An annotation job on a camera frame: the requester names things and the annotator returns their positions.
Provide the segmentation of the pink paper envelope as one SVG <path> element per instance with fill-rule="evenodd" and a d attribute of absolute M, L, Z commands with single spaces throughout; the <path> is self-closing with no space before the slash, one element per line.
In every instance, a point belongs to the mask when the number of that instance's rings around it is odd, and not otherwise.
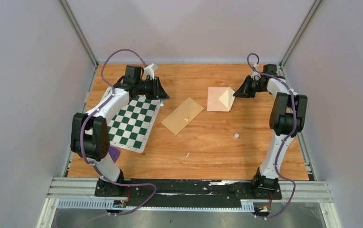
<path fill-rule="evenodd" d="M 229 112 L 234 103 L 235 93 L 231 87 L 209 87 L 207 93 L 207 111 Z"/>

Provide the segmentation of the tan kraft envelope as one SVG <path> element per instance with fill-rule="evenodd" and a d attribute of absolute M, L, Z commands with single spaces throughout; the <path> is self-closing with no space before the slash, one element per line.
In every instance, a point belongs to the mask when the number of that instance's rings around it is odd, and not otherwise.
<path fill-rule="evenodd" d="M 186 99 L 161 123 L 174 135 L 179 134 L 195 117 L 202 111 L 203 107 L 192 98 Z"/>

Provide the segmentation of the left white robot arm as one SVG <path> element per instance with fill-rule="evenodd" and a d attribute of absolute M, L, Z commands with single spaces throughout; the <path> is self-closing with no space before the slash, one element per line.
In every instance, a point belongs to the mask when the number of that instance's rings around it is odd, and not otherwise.
<path fill-rule="evenodd" d="M 110 93 L 97 106 L 86 113 L 76 113 L 72 118 L 70 150 L 95 168 L 99 178 L 108 182 L 107 190 L 113 196 L 125 192 L 125 183 L 119 179 L 122 171 L 109 153 L 113 146 L 108 122 L 139 95 L 149 100 L 169 99 L 159 77 L 154 75 L 157 68 L 157 64 L 127 65 L 125 74 L 109 87 Z"/>

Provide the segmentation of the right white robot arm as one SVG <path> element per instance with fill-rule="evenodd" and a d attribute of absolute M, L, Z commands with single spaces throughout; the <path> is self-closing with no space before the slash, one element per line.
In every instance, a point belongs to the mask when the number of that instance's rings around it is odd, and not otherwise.
<path fill-rule="evenodd" d="M 280 167 L 288 147 L 304 127 L 308 98 L 294 92 L 284 77 L 277 75 L 277 66 L 274 64 L 264 65 L 261 73 L 253 71 L 233 96 L 254 98 L 259 92 L 268 92 L 275 98 L 269 120 L 270 146 L 251 185 L 253 196 L 261 199 L 277 189 L 281 177 Z"/>

